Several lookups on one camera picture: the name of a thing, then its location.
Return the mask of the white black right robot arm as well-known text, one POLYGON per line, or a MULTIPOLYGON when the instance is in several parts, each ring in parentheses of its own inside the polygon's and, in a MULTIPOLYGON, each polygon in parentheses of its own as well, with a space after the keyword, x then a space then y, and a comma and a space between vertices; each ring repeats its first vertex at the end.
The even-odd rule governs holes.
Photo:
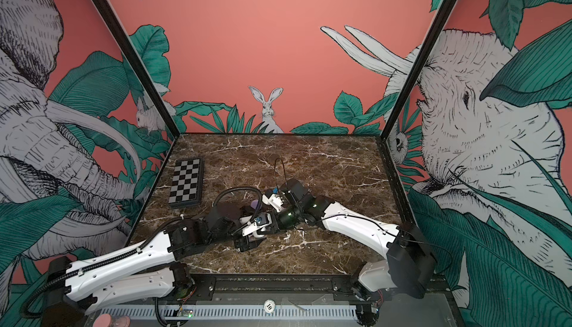
POLYGON ((269 189, 259 206, 272 211, 263 218, 257 233, 276 233, 301 223, 339 233, 375 251, 383 259, 366 263, 357 272, 357 286, 369 292, 396 288, 421 299, 435 272, 437 258, 420 228, 411 222, 383 223, 353 212, 324 195, 314 196, 302 183, 289 179, 277 189, 269 189))

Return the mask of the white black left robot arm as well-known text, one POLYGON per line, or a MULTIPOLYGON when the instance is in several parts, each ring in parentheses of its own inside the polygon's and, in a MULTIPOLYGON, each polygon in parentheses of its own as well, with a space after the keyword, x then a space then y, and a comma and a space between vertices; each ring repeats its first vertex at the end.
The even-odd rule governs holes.
POLYGON ((58 258, 49 265, 46 283, 21 305, 20 316, 48 325, 50 316, 60 314, 62 326, 67 326, 102 305, 104 297, 117 297, 120 285, 158 266, 171 278, 167 290, 172 291, 188 282, 181 259, 226 241, 247 251, 255 246, 255 234, 271 223, 272 215, 259 208, 246 216, 234 205, 215 206, 205 217, 175 218, 147 240, 107 255, 78 261, 58 258))

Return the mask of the poker chip on vent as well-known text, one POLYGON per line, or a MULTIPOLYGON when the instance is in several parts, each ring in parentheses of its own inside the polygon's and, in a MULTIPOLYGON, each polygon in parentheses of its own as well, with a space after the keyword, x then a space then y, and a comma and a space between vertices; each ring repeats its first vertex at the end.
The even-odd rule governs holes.
POLYGON ((263 304, 265 313, 273 314, 276 310, 276 303, 273 300, 266 300, 263 304))

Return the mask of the black white chessboard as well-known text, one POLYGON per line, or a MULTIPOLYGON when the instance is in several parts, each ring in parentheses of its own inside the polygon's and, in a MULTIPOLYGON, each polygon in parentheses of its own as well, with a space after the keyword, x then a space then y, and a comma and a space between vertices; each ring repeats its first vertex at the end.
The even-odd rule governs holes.
POLYGON ((204 161, 200 157, 175 162, 168 205, 172 209, 199 206, 203 193, 204 161))

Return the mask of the white perforated vent strip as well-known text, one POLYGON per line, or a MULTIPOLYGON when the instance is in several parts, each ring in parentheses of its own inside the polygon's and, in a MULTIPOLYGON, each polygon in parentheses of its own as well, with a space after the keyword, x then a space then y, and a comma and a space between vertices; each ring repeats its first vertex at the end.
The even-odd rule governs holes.
POLYGON ((261 305, 163 306, 167 320, 356 320, 354 306, 276 306, 267 312, 261 305))

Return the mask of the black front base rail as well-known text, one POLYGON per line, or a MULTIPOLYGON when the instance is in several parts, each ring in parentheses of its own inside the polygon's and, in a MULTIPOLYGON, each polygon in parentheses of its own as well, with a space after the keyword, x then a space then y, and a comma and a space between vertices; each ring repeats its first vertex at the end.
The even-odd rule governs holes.
POLYGON ((260 301, 274 297, 287 298, 293 303, 310 302, 312 298, 329 299, 350 305, 374 305, 404 301, 408 296, 400 288, 383 287, 379 292, 359 288, 350 275, 324 274, 213 274, 193 273, 195 292, 185 300, 199 302, 238 303, 241 299, 260 301))

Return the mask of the black left corner post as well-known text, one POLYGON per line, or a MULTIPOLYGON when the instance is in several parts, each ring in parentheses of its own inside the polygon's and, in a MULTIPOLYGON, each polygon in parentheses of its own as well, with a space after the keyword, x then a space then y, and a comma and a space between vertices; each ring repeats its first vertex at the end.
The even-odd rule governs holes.
POLYGON ((121 21, 116 15, 113 7, 108 0, 91 0, 95 5, 97 11, 99 12, 101 18, 104 20, 107 28, 112 34, 114 40, 122 51, 122 54, 127 59, 131 69, 134 71, 135 76, 139 80, 140 84, 144 87, 144 90, 150 96, 154 106, 156 107, 159 115, 165 121, 168 132, 174 136, 174 140, 177 140, 180 136, 180 131, 178 130, 171 114, 167 111, 162 97, 155 89, 155 85, 148 73, 144 63, 137 53, 135 47, 133 46, 128 34, 121 21))

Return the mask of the black corner post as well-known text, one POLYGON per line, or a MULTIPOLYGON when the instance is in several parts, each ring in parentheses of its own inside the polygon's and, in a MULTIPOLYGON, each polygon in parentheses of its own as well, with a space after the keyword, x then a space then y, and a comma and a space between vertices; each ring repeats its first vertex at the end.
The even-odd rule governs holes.
POLYGON ((114 40, 122 51, 122 54, 127 59, 131 69, 134 71, 135 76, 139 80, 140 84, 144 87, 144 90, 150 96, 154 106, 156 107, 159 115, 165 121, 168 132, 174 136, 174 140, 177 140, 180 136, 180 131, 178 130, 171 114, 167 111, 162 97, 155 89, 155 85, 148 73, 144 63, 137 53, 135 47, 133 46, 128 34, 121 21, 116 15, 113 7, 108 0, 91 0, 95 5, 97 11, 99 12, 101 18, 104 20, 107 28, 112 34, 114 40))
POLYGON ((445 27, 445 24, 447 23, 448 18, 450 17, 456 3, 457 0, 442 0, 442 3, 439 5, 438 11, 431 23, 425 40, 422 43, 416 60, 414 61, 414 65, 407 76, 405 84, 402 87, 402 91, 397 97, 396 104, 393 107, 390 118, 387 120, 385 128, 381 133, 382 141, 386 141, 389 138, 390 132, 399 117, 399 113, 407 103, 411 91, 415 87, 417 80, 420 78, 421 71, 426 64, 429 55, 433 51, 433 48, 439 39, 439 35, 445 27))

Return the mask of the black right corner post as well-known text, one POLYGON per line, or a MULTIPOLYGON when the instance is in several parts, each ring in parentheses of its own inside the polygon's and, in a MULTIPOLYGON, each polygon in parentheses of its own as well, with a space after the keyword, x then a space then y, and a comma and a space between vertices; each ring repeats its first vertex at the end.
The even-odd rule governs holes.
POLYGON ((399 113, 407 103, 411 91, 415 87, 417 80, 420 78, 421 71, 426 64, 429 55, 433 51, 433 48, 439 39, 439 35, 445 27, 445 24, 447 23, 448 18, 450 17, 456 3, 457 0, 442 0, 442 3, 439 5, 438 11, 431 23, 425 40, 422 43, 416 60, 414 61, 414 65, 407 76, 405 84, 402 87, 402 91, 397 97, 396 104, 393 107, 390 118, 387 120, 385 128, 381 133, 382 141, 386 141, 389 138, 390 132, 399 117, 399 113))

